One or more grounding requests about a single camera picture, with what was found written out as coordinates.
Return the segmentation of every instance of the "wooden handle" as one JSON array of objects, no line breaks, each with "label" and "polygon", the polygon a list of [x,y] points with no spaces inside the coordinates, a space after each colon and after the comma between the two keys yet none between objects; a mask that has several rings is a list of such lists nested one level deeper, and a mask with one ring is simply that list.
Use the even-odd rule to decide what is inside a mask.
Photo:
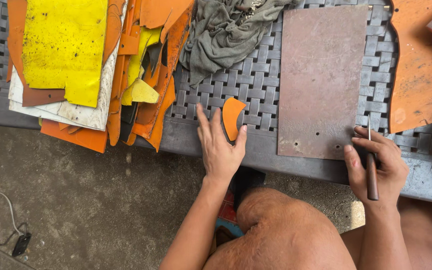
[{"label": "wooden handle", "polygon": [[368,153],[366,181],[368,184],[368,199],[371,201],[379,200],[378,182],[376,178],[376,156],[373,153]]}]

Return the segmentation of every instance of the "gray table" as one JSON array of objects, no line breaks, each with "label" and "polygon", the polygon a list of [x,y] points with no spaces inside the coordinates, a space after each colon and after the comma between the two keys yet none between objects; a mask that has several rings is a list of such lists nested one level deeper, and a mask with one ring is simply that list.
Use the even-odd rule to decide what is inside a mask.
[{"label": "gray table", "polygon": [[[39,129],[34,117],[9,111],[5,82],[7,49],[7,7],[0,1],[0,126]],[[342,4],[369,4],[366,48],[361,70],[361,86],[356,124],[379,126],[403,150],[411,171],[402,194],[432,201],[432,124],[413,130],[388,134],[388,102],[398,58],[396,34],[390,26],[389,0],[305,0],[297,7],[318,8]],[[345,164],[337,160],[278,156],[279,60],[281,59],[282,15],[272,23],[261,44],[248,58],[229,69],[207,77],[197,88],[189,87],[189,75],[179,70],[177,100],[167,110],[161,150],[201,156],[196,133],[195,104],[200,102],[210,117],[225,99],[237,98],[248,106],[237,124],[248,125],[248,142],[243,165],[265,171],[298,175],[315,180],[347,185]],[[141,137],[135,145],[150,147]]]}]

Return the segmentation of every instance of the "gray cloth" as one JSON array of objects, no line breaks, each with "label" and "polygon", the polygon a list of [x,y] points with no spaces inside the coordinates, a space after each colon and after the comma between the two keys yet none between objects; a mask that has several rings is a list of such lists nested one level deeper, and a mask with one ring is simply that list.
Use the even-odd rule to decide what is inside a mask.
[{"label": "gray cloth", "polygon": [[229,68],[259,44],[266,27],[284,5],[298,0],[199,0],[196,20],[179,62],[190,71],[196,87],[206,76]]}]

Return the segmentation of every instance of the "forearm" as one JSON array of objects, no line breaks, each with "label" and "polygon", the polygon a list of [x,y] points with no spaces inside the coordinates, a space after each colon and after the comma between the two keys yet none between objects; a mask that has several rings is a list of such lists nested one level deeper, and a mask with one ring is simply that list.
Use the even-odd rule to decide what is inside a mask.
[{"label": "forearm", "polygon": [[211,248],[218,211],[228,188],[225,185],[211,185],[206,180],[203,180],[201,190],[177,231],[160,269],[203,268]]},{"label": "forearm", "polygon": [[365,207],[365,216],[366,226],[357,268],[410,270],[410,258],[396,206],[390,209]]}]

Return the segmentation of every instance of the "ground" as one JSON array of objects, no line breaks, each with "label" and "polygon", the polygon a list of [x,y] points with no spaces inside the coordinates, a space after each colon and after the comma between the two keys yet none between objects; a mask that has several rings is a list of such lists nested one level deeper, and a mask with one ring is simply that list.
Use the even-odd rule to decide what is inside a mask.
[{"label": "ground", "polygon": [[[118,144],[104,154],[0,127],[0,192],[16,225],[29,224],[27,253],[0,247],[1,270],[157,269],[201,185],[201,159]],[[347,186],[270,173],[268,185],[305,200],[345,232],[364,224]],[[0,242],[12,232],[0,196]]]}]

